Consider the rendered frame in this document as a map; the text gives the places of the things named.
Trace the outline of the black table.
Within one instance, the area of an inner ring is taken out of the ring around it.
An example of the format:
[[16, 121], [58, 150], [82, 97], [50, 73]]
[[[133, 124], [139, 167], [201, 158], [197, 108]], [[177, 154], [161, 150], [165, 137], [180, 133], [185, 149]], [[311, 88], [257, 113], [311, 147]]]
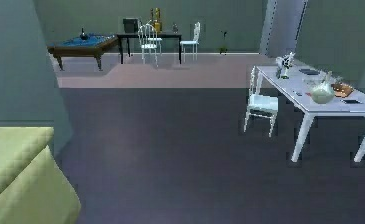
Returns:
[[156, 34], [155, 32], [150, 32], [149, 34], [144, 33], [118, 33], [117, 37], [117, 45], [118, 52], [120, 56], [120, 63], [123, 63], [124, 53], [123, 53], [123, 40], [126, 40], [127, 43], [127, 53], [131, 54], [130, 51], [130, 39], [138, 39], [140, 48], [143, 50], [149, 50], [152, 53], [158, 54], [161, 50], [159, 42], [163, 39], [176, 39], [178, 45], [178, 59], [179, 63], [182, 63], [182, 47], [180, 46], [180, 42], [182, 41], [182, 35], [179, 33], [170, 33], [170, 32], [162, 32]]

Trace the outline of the small house plant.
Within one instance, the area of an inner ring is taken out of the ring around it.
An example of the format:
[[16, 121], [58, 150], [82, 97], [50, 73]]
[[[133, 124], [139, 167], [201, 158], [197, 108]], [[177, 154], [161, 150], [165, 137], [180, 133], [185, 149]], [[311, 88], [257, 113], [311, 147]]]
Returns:
[[222, 39], [221, 46], [219, 47], [219, 53], [226, 55], [227, 54], [227, 51], [228, 51], [227, 44], [226, 44], [226, 35], [227, 35], [227, 32], [226, 31], [222, 31], [221, 34], [222, 34], [223, 39]]

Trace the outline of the pale blue seat chair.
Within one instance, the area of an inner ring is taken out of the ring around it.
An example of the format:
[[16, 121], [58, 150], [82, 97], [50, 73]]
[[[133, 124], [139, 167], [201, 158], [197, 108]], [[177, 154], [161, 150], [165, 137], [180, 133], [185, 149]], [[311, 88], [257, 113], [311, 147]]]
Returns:
[[277, 97], [261, 95], [257, 92], [256, 78], [257, 68], [253, 67], [250, 74], [248, 101], [246, 106], [243, 131], [246, 131], [248, 120], [251, 116], [266, 118], [270, 122], [268, 136], [271, 137], [276, 118], [278, 115], [279, 103]]

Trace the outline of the black box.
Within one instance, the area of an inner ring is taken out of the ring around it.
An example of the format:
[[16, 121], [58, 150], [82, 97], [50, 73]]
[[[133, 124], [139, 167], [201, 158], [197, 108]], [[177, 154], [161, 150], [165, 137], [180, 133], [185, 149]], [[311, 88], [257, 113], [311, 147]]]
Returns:
[[138, 32], [138, 19], [137, 18], [124, 18], [123, 26], [125, 33], [137, 33]]

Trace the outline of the yellow-green sofa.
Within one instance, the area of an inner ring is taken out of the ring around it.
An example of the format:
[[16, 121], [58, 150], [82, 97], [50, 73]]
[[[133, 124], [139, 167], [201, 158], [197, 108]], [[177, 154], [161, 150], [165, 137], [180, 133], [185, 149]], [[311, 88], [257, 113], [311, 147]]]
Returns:
[[76, 224], [81, 203], [53, 136], [52, 127], [0, 127], [0, 224]]

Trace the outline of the black and white figurine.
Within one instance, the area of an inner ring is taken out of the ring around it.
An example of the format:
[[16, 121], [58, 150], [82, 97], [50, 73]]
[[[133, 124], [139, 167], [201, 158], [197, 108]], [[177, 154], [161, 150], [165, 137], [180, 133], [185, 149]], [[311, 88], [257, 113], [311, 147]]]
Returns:
[[288, 55], [276, 58], [276, 64], [278, 65], [276, 71], [276, 77], [282, 79], [288, 79], [288, 71], [293, 66], [294, 52], [290, 52]]

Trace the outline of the white table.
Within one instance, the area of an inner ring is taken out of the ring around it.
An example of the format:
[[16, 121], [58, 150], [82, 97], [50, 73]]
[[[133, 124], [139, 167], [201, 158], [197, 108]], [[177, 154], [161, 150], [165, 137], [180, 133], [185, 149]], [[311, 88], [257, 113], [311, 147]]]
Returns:
[[[291, 68], [289, 70], [289, 79], [278, 79], [275, 75], [277, 70], [276, 66], [255, 65], [254, 67], [257, 68], [258, 78], [256, 88], [258, 93], [260, 92], [262, 81], [266, 80], [304, 113], [291, 157], [292, 162], [298, 160], [315, 117], [365, 117], [365, 93], [359, 90], [354, 90], [346, 98], [334, 97], [327, 104], [315, 103], [307, 95], [309, 88], [304, 82], [306, 75], [299, 71], [299, 69], [306, 69], [306, 66]], [[344, 99], [355, 99], [362, 104], [345, 104], [341, 101]], [[360, 162], [364, 155], [365, 136], [354, 157], [354, 161]]]

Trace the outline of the golden statue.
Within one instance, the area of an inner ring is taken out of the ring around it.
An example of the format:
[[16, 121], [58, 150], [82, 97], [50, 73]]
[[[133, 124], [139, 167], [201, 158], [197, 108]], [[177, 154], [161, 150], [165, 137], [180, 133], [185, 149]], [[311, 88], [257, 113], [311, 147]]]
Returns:
[[160, 15], [160, 9], [155, 8], [150, 10], [150, 23], [155, 28], [157, 33], [160, 33], [162, 31], [162, 22], [161, 22], [161, 15]]

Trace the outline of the blue top pool table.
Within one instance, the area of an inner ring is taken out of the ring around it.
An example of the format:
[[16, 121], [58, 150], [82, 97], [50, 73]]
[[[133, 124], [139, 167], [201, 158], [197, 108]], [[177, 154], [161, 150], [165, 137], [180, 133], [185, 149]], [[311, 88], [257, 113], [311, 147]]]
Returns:
[[63, 57], [92, 57], [102, 70], [102, 55], [117, 45], [116, 35], [89, 34], [87, 40], [75, 37], [48, 45], [47, 50], [57, 60], [61, 71], [64, 70]]

